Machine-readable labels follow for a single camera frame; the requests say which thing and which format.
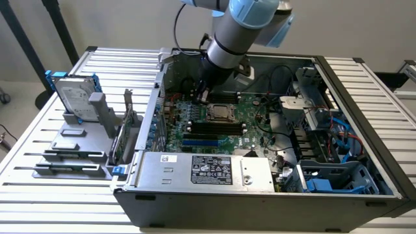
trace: black stand pole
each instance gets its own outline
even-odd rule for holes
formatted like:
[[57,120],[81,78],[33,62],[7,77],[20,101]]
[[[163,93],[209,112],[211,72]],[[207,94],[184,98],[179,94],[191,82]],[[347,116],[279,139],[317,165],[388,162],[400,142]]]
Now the black stand pole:
[[40,110],[43,106],[45,105],[47,101],[49,100],[49,97],[53,94],[53,90],[49,86],[49,83],[45,79],[45,68],[44,65],[40,62],[40,59],[37,57],[37,54],[35,52],[35,49],[32,47],[31,41],[27,38],[27,34],[24,32],[24,29],[19,23],[17,17],[15,15],[13,9],[9,5],[8,0],[0,0],[0,11],[3,14],[3,17],[5,19],[5,22],[13,32],[13,35],[16,37],[16,40],[21,46],[21,49],[24,50],[25,56],[31,62],[31,65],[35,69],[35,72],[39,76],[39,79],[45,87],[45,91],[37,96],[35,105],[37,109]]
[[44,6],[48,10],[49,15],[51,15],[51,19],[52,19],[60,40],[64,44],[71,63],[75,66],[77,61],[79,61],[79,54],[76,51],[76,47],[73,46],[73,42],[71,39],[71,35],[68,32],[68,28],[65,25],[63,15],[61,15],[60,10],[59,10],[59,2],[57,2],[57,0],[41,0],[41,2],[43,2]]

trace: slotted metal table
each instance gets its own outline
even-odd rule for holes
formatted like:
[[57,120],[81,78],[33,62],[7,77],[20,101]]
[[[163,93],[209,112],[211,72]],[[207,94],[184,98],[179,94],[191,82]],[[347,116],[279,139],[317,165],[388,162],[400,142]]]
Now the slotted metal table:
[[[108,106],[120,114],[124,89],[133,89],[133,108],[144,114],[157,56],[159,51],[96,48],[84,53],[71,74],[97,74]],[[327,61],[416,184],[415,116],[365,64],[351,58]],[[32,167],[64,123],[63,111],[55,94],[0,164],[0,233],[240,233],[135,227],[109,190],[111,181],[33,178]],[[413,234],[416,210],[395,219],[375,219],[352,233]]]

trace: white wall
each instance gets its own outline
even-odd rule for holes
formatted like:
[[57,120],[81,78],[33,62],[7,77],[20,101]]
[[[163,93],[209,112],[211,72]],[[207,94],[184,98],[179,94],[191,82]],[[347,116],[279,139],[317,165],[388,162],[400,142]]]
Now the white wall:
[[[60,0],[81,54],[88,45],[157,49],[173,46],[172,24],[180,0]],[[361,57],[377,71],[395,71],[416,59],[416,1],[292,0],[296,21],[281,48],[252,51]],[[49,15],[40,0],[11,0],[45,69],[69,70]],[[209,11],[187,7],[179,22],[181,47],[196,47],[211,31]],[[24,53],[0,17],[0,79],[36,81]]]

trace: robotic arm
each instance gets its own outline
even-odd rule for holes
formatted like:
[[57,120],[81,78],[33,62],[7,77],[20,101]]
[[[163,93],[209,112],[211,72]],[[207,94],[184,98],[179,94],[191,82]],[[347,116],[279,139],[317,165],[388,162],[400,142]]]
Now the robotic arm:
[[201,60],[197,99],[207,102],[215,85],[223,84],[253,43],[279,47],[292,24],[289,0],[181,0],[224,12]]

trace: power supply label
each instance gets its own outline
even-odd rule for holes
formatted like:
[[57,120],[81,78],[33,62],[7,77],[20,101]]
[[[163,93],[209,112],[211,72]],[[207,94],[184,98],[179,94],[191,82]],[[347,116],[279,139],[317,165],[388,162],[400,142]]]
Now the power supply label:
[[192,156],[191,182],[193,184],[232,185],[232,158]]

